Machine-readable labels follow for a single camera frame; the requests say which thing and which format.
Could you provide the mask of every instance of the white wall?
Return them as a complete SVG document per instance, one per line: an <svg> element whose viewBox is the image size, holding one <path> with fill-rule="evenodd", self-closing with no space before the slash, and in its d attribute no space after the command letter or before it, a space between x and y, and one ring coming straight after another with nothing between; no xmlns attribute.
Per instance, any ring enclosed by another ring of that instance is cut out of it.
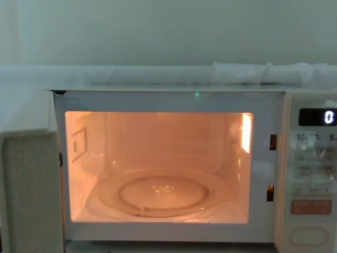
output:
<svg viewBox="0 0 337 253"><path fill-rule="evenodd" d="M337 0L17 1L23 64L337 64Z"/></svg>

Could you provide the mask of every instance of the digital display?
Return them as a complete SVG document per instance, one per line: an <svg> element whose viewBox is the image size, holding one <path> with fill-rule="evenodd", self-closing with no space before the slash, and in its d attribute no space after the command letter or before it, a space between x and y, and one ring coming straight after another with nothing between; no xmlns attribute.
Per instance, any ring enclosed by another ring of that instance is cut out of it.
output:
<svg viewBox="0 0 337 253"><path fill-rule="evenodd" d="M337 108L302 108L299 125L301 126L335 126L337 125Z"/></svg>

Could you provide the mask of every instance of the countertop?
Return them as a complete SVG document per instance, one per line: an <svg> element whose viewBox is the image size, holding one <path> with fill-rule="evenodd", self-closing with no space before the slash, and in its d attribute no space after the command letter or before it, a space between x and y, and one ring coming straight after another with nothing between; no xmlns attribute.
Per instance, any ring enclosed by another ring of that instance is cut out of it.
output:
<svg viewBox="0 0 337 253"><path fill-rule="evenodd" d="M277 253L273 244L189 242L80 242L67 244L67 253Z"/></svg>

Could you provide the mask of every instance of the microwave door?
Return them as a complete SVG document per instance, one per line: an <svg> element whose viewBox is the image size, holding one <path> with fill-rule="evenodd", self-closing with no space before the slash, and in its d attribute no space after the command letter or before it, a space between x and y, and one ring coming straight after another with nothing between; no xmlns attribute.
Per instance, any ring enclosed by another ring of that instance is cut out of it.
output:
<svg viewBox="0 0 337 253"><path fill-rule="evenodd" d="M60 160L53 97L49 91L34 91L26 101L12 100L18 110L0 130L3 250L62 253Z"/></svg>

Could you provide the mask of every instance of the microwave oven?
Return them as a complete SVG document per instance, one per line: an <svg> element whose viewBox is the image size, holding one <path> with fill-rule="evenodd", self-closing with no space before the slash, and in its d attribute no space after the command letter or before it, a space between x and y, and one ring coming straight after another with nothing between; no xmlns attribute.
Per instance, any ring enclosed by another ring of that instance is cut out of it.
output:
<svg viewBox="0 0 337 253"><path fill-rule="evenodd" d="M5 252L63 252L64 240L334 252L337 93L112 85L36 94L0 138Z"/></svg>

